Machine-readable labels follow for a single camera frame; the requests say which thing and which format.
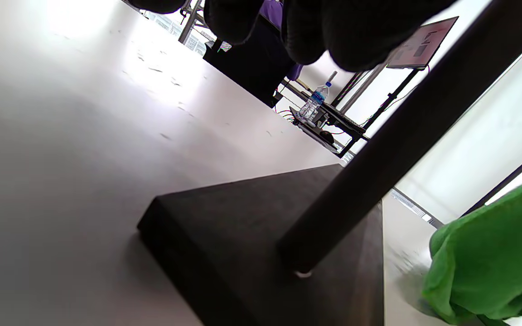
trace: gloved hand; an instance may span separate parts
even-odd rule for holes
[[[422,23],[455,0],[284,0],[281,37],[290,57],[312,64],[325,50],[340,68],[363,72],[384,62]],[[184,0],[131,0],[153,12],[174,12]],[[246,41],[263,0],[207,0],[205,21],[231,44]]]

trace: water bottle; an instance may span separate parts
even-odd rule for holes
[[[325,99],[327,99],[329,95],[329,87],[332,84],[328,81],[325,85],[321,85],[315,89],[311,97],[307,100],[307,102],[303,105],[303,107],[299,110],[298,119],[301,120],[305,124],[309,124],[313,126],[313,118],[317,114],[317,108],[319,108]]]

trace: monitor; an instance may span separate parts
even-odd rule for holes
[[[390,59],[387,68],[426,68],[458,17],[423,25]]]

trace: black pole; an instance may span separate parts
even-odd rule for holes
[[[493,197],[497,194],[497,192],[499,192],[500,190],[502,190],[504,187],[507,186],[507,184],[510,184],[511,181],[513,181],[516,177],[518,177],[518,175],[520,175],[522,173],[522,164],[515,169],[515,171],[513,171],[508,177],[506,177],[505,179],[503,179],[501,181],[501,183],[497,184],[495,186],[495,188],[493,188],[490,192],[488,192],[488,194],[486,194],[483,198],[481,198],[476,204],[474,204],[474,206],[472,206],[471,208],[469,208],[468,211],[466,211],[466,213],[464,213],[462,216],[466,215],[466,214],[469,214],[469,213],[472,213],[474,211],[476,211],[477,209],[485,206],[485,204]]]
[[[416,76],[416,74],[418,74],[421,71],[422,71],[421,69],[414,69],[414,70],[412,70],[412,72],[410,72],[410,74],[408,74],[406,79],[404,79],[404,81],[402,81],[402,83],[400,83],[400,86],[398,86],[398,88],[394,91],[394,93],[388,94],[388,98],[384,101],[384,103],[382,105],[380,105],[380,107],[373,114],[373,116],[368,119],[368,121],[364,125],[364,129],[367,130],[375,122],[375,120],[380,115],[382,115],[382,113],[384,113],[384,111],[386,111],[386,109],[388,109],[388,107],[391,105],[392,101],[397,99],[398,98],[398,94],[400,94],[400,92],[402,90],[404,90],[404,87],[406,87],[406,85],[408,85],[408,83],[410,83],[412,81],[414,76]]]
[[[278,242],[310,272],[522,53],[522,1],[493,0]]]

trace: green fabric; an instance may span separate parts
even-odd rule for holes
[[[522,186],[430,240],[423,297],[446,322],[522,316]]]

